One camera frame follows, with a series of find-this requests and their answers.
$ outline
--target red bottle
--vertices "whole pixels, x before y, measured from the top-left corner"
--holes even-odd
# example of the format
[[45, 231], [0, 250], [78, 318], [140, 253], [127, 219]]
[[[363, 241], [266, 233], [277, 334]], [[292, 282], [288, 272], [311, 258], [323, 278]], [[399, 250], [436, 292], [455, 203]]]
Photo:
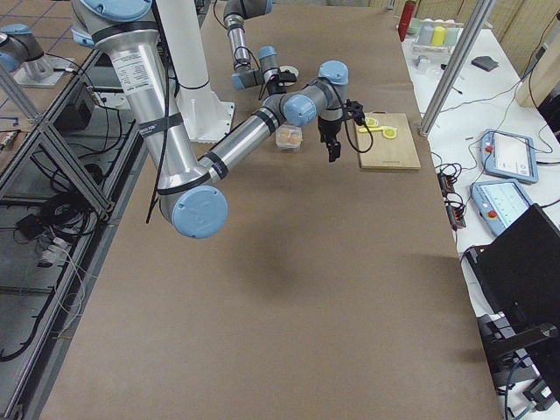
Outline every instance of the red bottle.
[[415, 1], [407, 0], [402, 8], [401, 20], [399, 22], [399, 38], [401, 42], [403, 42], [404, 37], [406, 37], [406, 31], [409, 29], [410, 20], [412, 19], [416, 5], [417, 3]]

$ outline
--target label on robot arm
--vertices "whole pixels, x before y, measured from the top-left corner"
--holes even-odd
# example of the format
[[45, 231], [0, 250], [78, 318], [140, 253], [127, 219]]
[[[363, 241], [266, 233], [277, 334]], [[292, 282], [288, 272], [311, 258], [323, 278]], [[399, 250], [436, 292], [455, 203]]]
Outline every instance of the label on robot arm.
[[126, 95], [153, 88], [142, 55], [138, 52], [115, 59], [113, 67]]

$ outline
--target black monitor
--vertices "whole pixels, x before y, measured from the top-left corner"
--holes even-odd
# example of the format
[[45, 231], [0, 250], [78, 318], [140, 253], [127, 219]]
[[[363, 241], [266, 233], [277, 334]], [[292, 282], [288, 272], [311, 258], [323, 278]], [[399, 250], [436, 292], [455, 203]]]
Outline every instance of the black monitor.
[[[560, 328], [560, 231], [537, 204], [485, 247], [476, 265], [488, 303], [516, 333], [543, 323]], [[560, 401], [560, 339], [526, 350]]]

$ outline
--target yellow cup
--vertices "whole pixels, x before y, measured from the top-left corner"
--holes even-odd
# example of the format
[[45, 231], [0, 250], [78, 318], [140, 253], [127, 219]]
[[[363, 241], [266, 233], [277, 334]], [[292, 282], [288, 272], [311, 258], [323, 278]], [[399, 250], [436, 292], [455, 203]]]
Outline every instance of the yellow cup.
[[445, 28], [443, 26], [436, 26], [434, 28], [434, 35], [431, 37], [431, 44], [433, 46], [442, 46], [445, 41]]

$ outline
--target white table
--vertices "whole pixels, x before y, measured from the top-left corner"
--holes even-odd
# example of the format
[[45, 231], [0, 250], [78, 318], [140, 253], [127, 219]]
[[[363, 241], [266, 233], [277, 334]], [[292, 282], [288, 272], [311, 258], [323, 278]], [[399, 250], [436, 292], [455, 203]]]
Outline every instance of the white table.
[[[412, 51], [412, 42], [411, 38], [405, 39], [402, 43], [402, 50], [407, 61], [410, 78], [414, 83], [418, 108], [423, 113], [428, 107], [443, 74], [440, 65], [446, 63], [449, 56], [428, 54], [430, 64], [427, 68], [418, 70], [414, 64], [417, 53]], [[486, 72], [471, 64], [472, 59], [484, 55], [492, 57], [500, 65], [493, 71]], [[455, 81], [454, 87], [462, 94], [457, 90], [452, 90], [443, 106], [443, 110], [455, 107], [461, 102], [491, 98], [510, 89], [518, 81], [517, 73], [509, 63], [508, 57], [502, 51], [494, 35], [488, 29], [482, 30], [459, 77]], [[539, 139], [540, 131], [541, 138], [550, 144], [553, 152], [550, 154], [537, 152], [537, 160], [560, 161], [560, 146], [548, 126], [542, 129], [546, 122], [536, 109], [521, 108], [517, 105], [517, 102], [511, 102], [517, 88], [511, 89], [508, 93], [501, 94], [491, 101], [466, 104], [460, 108], [443, 112], [436, 120], [436, 124], [428, 136], [432, 151], [441, 156], [444, 163], [457, 162], [465, 168], [474, 166], [473, 157], [468, 150], [469, 145], [472, 145], [472, 154], [477, 158], [476, 169], [463, 171], [457, 184], [455, 184], [455, 190], [465, 201], [469, 198], [469, 186], [473, 182], [495, 179], [495, 177], [486, 174], [481, 175], [480, 144], [473, 144], [480, 139], [482, 132], [486, 129], [496, 130], [500, 127], [500, 130], [533, 137], [536, 148], [547, 150], [546, 144]], [[433, 161], [434, 165], [440, 164], [439, 157], [434, 156]], [[539, 182], [537, 184], [523, 185], [529, 197], [540, 205], [559, 199], [560, 166], [539, 166], [538, 172]], [[555, 223], [560, 222], [560, 204], [548, 207], [545, 211]], [[494, 235], [480, 217], [479, 211], [472, 200], [467, 205], [465, 222], [466, 228], [460, 229], [457, 237], [457, 251], [460, 254], [472, 245], [488, 244], [494, 240]], [[463, 272], [476, 315], [492, 313], [467, 261], [463, 261]], [[516, 415], [521, 413], [529, 403], [522, 395], [522, 391], [529, 384], [530, 381], [519, 383], [509, 394], [507, 405]], [[503, 398], [500, 398], [500, 403], [503, 405]], [[531, 411], [524, 418], [528, 420], [557, 420], [560, 418], [560, 404], [555, 403], [545, 412]]]

